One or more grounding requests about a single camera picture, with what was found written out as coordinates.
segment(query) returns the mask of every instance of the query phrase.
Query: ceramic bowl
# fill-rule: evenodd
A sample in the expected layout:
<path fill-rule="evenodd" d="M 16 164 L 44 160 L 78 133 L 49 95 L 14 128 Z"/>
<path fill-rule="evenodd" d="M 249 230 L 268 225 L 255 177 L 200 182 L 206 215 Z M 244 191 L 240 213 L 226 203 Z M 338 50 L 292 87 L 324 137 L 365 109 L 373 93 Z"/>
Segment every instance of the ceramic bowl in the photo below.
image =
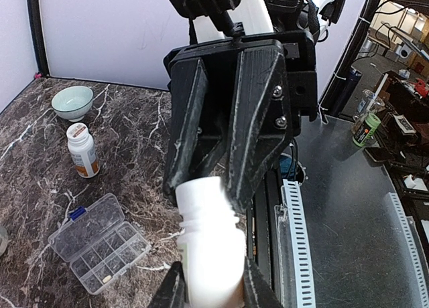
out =
<path fill-rule="evenodd" d="M 52 108 L 62 119 L 78 122 L 93 105 L 93 91 L 85 86 L 73 86 L 61 90 L 52 99 Z"/>

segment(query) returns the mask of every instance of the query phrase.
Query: white bottle cap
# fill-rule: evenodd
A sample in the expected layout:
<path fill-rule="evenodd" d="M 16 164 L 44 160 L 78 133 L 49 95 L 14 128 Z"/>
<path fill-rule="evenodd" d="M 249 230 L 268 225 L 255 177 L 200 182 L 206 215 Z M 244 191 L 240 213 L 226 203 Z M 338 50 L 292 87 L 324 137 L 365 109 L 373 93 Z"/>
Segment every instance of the white bottle cap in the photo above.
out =
<path fill-rule="evenodd" d="M 203 177 L 180 184 L 176 188 L 179 213 L 183 216 L 192 212 L 231 211 L 231 205 L 218 176 Z"/>
<path fill-rule="evenodd" d="M 67 129 L 67 139 L 72 143 L 81 142 L 88 136 L 88 127 L 84 123 L 73 124 Z"/>

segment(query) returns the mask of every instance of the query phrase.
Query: metal table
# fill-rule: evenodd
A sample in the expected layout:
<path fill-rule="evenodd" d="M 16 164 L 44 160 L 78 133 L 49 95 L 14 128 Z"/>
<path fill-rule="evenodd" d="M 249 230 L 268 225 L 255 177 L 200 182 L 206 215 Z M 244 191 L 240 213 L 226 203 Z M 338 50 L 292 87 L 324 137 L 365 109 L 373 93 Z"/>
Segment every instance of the metal table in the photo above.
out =
<path fill-rule="evenodd" d="M 384 167 L 351 139 L 351 123 L 303 121 L 297 138 L 317 307 L 421 307 L 384 197 Z"/>

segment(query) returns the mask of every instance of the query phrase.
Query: white perforated rail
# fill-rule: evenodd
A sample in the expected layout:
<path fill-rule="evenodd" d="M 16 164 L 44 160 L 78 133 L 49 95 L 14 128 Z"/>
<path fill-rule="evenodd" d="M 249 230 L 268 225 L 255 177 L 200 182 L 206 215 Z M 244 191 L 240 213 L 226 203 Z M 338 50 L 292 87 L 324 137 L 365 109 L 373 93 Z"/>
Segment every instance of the white perforated rail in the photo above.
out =
<path fill-rule="evenodd" d="M 294 253 L 297 307 L 315 308 L 313 268 L 300 187 L 298 182 L 286 180 L 283 180 L 283 185 Z"/>
<path fill-rule="evenodd" d="M 426 280 L 423 274 L 423 267 L 422 267 L 422 263 L 420 262 L 420 257 L 418 256 L 416 243 L 414 242 L 414 238 L 412 236 L 412 232 L 410 230 L 407 217 L 404 213 L 404 209 L 402 208 L 400 199 L 397 196 L 397 194 L 389 193 L 389 197 L 393 203 L 393 206 L 395 207 L 396 214 L 400 219 L 402 232 L 406 237 L 406 242 L 408 245 L 408 250 L 410 251 L 414 272 L 416 273 L 418 290 L 420 292 L 420 298 L 422 299 L 422 307 L 429 308 L 428 288 L 426 287 Z"/>

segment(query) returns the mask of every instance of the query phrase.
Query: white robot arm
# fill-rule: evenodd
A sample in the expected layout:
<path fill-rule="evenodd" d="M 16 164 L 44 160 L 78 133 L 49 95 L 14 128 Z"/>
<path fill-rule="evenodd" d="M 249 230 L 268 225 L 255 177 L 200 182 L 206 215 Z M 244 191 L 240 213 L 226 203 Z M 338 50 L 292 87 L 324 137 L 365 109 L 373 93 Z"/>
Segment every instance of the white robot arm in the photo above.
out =
<path fill-rule="evenodd" d="M 311 0 L 315 5 L 315 10 L 318 16 L 320 32 L 322 35 L 328 28 L 331 22 L 329 18 L 324 16 L 325 9 L 329 8 L 336 0 Z M 303 4 L 300 20 L 306 20 L 308 14 L 308 6 Z M 267 8 L 266 0 L 241 0 L 239 6 L 234 10 L 228 10 L 228 13 L 234 23 L 241 22 L 243 24 L 246 35 L 254 35 L 260 33 L 271 33 L 274 31 L 273 23 L 269 9 Z M 308 25 L 301 26 L 300 22 L 296 22 L 299 28 L 309 29 Z M 194 28 L 198 43 L 210 42 L 213 40 L 221 40 L 225 38 L 224 33 L 218 31 L 209 17 L 200 16 L 194 20 Z"/>

